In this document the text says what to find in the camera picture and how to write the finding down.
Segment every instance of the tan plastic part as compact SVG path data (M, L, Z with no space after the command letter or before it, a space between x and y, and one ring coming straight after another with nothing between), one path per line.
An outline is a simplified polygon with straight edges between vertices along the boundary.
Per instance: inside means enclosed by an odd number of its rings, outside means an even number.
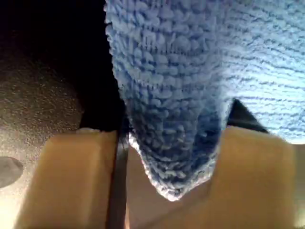
M16 229L102 229L117 136L66 134L45 145ZM209 194L145 229L290 229L292 146L276 137L229 127Z
M44 146L16 229L102 229L117 133L63 134Z
M293 147L259 132L229 127L208 196L145 229L291 229Z

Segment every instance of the towel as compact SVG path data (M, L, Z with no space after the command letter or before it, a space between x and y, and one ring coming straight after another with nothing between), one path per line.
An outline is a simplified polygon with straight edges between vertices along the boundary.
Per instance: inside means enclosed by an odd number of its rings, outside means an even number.
M113 73L145 172L169 199L210 179L234 99L305 143L305 3L107 0Z

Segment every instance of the blue microfiber towel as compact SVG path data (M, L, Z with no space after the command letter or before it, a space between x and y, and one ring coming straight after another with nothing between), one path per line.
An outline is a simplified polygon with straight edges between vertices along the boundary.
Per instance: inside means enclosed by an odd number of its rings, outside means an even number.
M113 73L151 183L169 200L207 181L233 99L305 142L301 0L108 0Z

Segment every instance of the terry cloth texture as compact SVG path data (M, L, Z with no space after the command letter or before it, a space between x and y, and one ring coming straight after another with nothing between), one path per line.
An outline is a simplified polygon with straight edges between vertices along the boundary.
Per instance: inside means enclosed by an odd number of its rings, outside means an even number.
M151 183L169 200L213 173L233 99L305 142L305 3L108 0L113 73Z

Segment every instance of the gray textured surface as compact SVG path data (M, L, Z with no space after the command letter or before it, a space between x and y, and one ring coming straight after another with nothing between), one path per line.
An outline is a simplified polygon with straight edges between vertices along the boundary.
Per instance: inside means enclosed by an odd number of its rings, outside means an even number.
M0 156L0 188L15 183L23 174L23 166L17 159Z
M56 72L0 39L0 156L24 166L17 182L0 188L1 228L12 228L44 142L80 118L76 93Z

